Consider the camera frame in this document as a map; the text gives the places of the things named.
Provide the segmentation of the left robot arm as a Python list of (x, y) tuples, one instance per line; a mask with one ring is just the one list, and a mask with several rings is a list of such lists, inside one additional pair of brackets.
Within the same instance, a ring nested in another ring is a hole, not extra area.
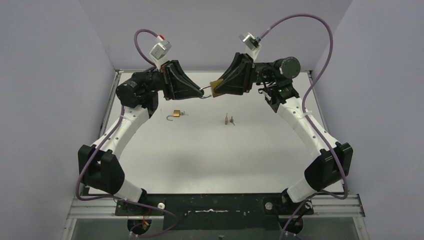
[(105, 192), (108, 198), (128, 202), (133, 212), (143, 213), (148, 207), (146, 190), (126, 179), (119, 159), (137, 130), (155, 113), (159, 92), (166, 100), (201, 98), (204, 90), (183, 71), (177, 60), (159, 68), (134, 72), (115, 91), (121, 103), (118, 119), (91, 145), (82, 145), (77, 153), (79, 176), (75, 194), (81, 200), (80, 185)]

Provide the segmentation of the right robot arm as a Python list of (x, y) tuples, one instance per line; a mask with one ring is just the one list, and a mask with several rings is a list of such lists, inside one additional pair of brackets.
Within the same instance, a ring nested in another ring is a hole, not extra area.
[(293, 79), (300, 70), (300, 62), (293, 56), (255, 63), (248, 54), (237, 52), (224, 74), (210, 83), (213, 97), (223, 94), (241, 96), (254, 84), (262, 85), (258, 92), (292, 127), (310, 152), (312, 162), (304, 170), (303, 177), (282, 192), (281, 207), (289, 214), (301, 207), (301, 201), (345, 180), (353, 157), (350, 144), (332, 137), (304, 106), (305, 100), (293, 86)]

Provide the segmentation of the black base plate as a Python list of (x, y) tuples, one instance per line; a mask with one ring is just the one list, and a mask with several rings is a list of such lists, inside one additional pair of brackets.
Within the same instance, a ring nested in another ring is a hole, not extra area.
[(303, 216), (314, 213), (311, 200), (304, 206), (291, 202), (281, 193), (148, 194), (143, 200), (152, 210), (119, 200), (115, 215), (162, 218), (162, 228), (172, 230), (247, 230), (277, 231), (289, 217), (288, 231), (299, 232)]

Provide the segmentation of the aluminium frame rail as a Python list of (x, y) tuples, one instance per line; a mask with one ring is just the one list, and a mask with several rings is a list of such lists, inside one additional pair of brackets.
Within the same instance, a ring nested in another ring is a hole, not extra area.
[[(359, 195), (336, 199), (329, 195), (316, 195), (311, 199), (313, 214), (305, 218), (364, 218), (366, 216)], [(116, 203), (104, 198), (92, 201), (72, 201), (69, 219), (142, 219), (142, 216), (115, 215)]]

